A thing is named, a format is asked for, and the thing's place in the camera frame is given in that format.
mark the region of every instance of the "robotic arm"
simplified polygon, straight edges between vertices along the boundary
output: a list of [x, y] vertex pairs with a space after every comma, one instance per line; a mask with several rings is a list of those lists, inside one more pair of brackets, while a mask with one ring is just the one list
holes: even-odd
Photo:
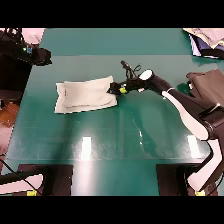
[[152, 90], [167, 98], [179, 111], [184, 125], [198, 139], [207, 141], [211, 150], [200, 165], [185, 170], [188, 184], [195, 191], [201, 191], [218, 180], [224, 171], [224, 108], [178, 92], [152, 70], [135, 75], [135, 70], [125, 61], [121, 64], [126, 69], [127, 80], [111, 83], [108, 93], [121, 95], [132, 90]]

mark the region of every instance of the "teal tabletop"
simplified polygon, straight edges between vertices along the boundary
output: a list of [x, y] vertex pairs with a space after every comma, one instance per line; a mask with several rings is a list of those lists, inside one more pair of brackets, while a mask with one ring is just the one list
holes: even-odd
[[41, 47], [52, 52], [53, 64], [32, 69], [6, 158], [15, 170], [22, 163], [73, 164], [72, 195], [159, 195], [156, 164], [201, 162], [209, 154], [173, 105], [150, 91], [121, 96], [107, 109], [54, 113], [56, 83], [124, 81], [121, 60], [152, 69], [188, 94], [188, 72], [223, 62], [193, 57], [180, 28], [46, 29]]

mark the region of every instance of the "brown floor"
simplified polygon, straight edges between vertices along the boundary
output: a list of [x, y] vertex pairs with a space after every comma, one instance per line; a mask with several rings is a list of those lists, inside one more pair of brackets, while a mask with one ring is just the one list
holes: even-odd
[[0, 155], [5, 154], [8, 150], [11, 133], [16, 121], [16, 116], [19, 106], [13, 103], [7, 103], [6, 106], [0, 110]]

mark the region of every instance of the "gray fabric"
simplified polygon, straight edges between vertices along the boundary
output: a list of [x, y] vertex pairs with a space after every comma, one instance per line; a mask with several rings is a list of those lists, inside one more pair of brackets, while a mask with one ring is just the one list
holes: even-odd
[[218, 44], [224, 39], [224, 28], [192, 28], [196, 34], [204, 34], [210, 45]]
[[224, 106], [224, 74], [221, 69], [205, 73], [190, 72], [187, 78], [193, 86], [190, 91], [193, 96]]
[[106, 93], [113, 77], [87, 82], [56, 83], [58, 100], [55, 113], [98, 110], [117, 105], [116, 96]]

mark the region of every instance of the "yellow sticker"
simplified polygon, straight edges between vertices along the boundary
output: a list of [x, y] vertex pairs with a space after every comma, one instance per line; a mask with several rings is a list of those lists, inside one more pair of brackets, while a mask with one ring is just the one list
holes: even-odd
[[27, 196], [37, 196], [37, 191], [27, 191]]
[[124, 87], [120, 88], [119, 90], [121, 93], [127, 93], [127, 90]]
[[195, 191], [195, 195], [196, 196], [205, 196], [205, 191], [203, 190], [203, 191]]

